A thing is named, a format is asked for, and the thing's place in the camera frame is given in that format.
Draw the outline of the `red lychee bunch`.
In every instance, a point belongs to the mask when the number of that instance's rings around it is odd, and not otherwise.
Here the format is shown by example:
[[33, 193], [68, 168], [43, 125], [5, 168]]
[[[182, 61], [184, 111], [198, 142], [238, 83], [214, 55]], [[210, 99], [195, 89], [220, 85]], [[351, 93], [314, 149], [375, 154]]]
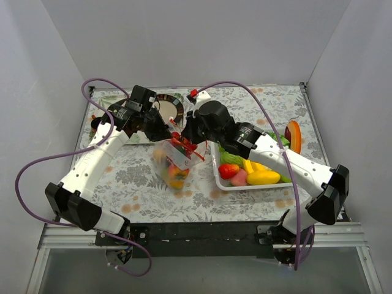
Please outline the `red lychee bunch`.
[[198, 147], [177, 132], [171, 133], [170, 143], [185, 156], [190, 156]]

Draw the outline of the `clear zip bag orange zipper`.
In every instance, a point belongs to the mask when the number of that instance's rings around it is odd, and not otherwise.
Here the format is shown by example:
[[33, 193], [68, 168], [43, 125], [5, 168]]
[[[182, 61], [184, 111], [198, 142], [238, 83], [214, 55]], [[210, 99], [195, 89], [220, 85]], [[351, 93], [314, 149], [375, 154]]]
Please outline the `clear zip bag orange zipper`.
[[[168, 123], [168, 126], [171, 133], [177, 132], [181, 135], [181, 131], [183, 130], [183, 128], [179, 124], [170, 121]], [[167, 169], [171, 164], [176, 165], [182, 170], [189, 168], [191, 171], [192, 167], [194, 167], [195, 165], [204, 163], [206, 151], [208, 149], [207, 142], [204, 141], [198, 145], [195, 144], [198, 146], [197, 149], [190, 156], [185, 156], [170, 143], [170, 140], [171, 138], [162, 140], [155, 143], [154, 145], [154, 164], [156, 167], [157, 174], [162, 178], [162, 180], [163, 177], [168, 174]]]

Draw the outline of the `orange red pepper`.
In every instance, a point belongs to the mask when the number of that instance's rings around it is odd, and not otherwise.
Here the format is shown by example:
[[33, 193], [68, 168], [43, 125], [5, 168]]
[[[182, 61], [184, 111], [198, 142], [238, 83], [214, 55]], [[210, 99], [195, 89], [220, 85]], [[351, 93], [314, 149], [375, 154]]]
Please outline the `orange red pepper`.
[[184, 180], [188, 177], [190, 172], [190, 169], [185, 169], [182, 170], [179, 167], [177, 167], [176, 165], [171, 164], [168, 169], [167, 169], [167, 173], [169, 175], [170, 179], [176, 179], [176, 180]]

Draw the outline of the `yellow green mango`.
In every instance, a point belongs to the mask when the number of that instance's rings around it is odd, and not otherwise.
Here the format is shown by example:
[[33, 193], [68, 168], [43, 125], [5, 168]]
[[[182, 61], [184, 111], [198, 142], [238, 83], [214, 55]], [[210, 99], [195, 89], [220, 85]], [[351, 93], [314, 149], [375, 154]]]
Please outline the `yellow green mango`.
[[174, 190], [181, 190], [184, 187], [184, 180], [176, 176], [165, 175], [163, 177], [166, 185]]

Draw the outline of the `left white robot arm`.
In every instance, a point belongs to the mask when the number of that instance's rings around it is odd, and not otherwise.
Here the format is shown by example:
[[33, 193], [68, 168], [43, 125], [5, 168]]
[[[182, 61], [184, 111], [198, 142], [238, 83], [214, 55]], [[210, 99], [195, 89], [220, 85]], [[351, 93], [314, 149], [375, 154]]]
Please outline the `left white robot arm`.
[[171, 137], [168, 126], [154, 106], [156, 92], [134, 86], [130, 97], [112, 104], [92, 121], [95, 130], [84, 153], [59, 183], [49, 183], [45, 195], [54, 213], [84, 231], [109, 232], [110, 239], [123, 245], [130, 239], [128, 220], [92, 203], [94, 190], [116, 153], [137, 133], [152, 142]]

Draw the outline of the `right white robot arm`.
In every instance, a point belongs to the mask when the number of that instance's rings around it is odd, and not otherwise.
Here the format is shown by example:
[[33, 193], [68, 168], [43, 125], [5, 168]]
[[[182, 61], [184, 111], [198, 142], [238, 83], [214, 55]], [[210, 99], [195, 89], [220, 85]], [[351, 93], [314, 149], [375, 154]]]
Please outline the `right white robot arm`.
[[290, 149], [282, 152], [266, 132], [248, 122], [235, 122], [227, 107], [216, 100], [194, 102], [182, 135], [193, 144], [207, 140], [218, 143], [230, 154], [291, 177], [310, 195], [300, 205], [300, 212], [286, 211], [278, 225], [271, 227], [272, 237], [283, 243], [294, 242], [303, 230], [318, 222], [335, 224], [349, 194], [348, 168], [321, 165]]

